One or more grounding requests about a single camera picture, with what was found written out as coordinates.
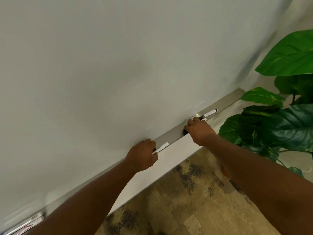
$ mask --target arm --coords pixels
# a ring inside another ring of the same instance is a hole
[[[219,137],[198,118],[184,127],[206,147],[230,177],[282,234],[312,234],[313,184],[268,159]]]
[[[130,179],[151,167],[156,143],[147,139],[131,148],[118,166],[90,182],[58,207],[29,235],[94,235]]]

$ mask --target person's left hand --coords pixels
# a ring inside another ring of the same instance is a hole
[[[157,153],[153,153],[156,148],[156,143],[151,139],[147,139],[139,144],[136,144],[129,150],[125,162],[134,167],[135,172],[146,170],[153,166],[159,159]]]

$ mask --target potted plant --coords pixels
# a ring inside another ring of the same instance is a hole
[[[313,152],[313,30],[293,32],[280,40],[255,69],[276,76],[274,94],[262,87],[247,91],[242,100],[260,103],[229,117],[219,135],[273,162],[285,151]],[[285,98],[292,104],[283,109]],[[303,177],[296,167],[289,170]]]

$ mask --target person's right hand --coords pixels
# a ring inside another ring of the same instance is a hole
[[[188,120],[187,123],[188,125],[185,125],[184,129],[190,133],[193,141],[199,146],[205,146],[205,141],[208,136],[216,134],[206,121],[200,121],[197,117]]]

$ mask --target plant stem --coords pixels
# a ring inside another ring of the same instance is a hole
[[[286,167],[281,160],[277,159],[277,161],[279,161],[284,167]]]
[[[295,104],[295,94],[293,94],[293,96],[292,96],[292,103],[291,103],[291,105],[293,106]]]

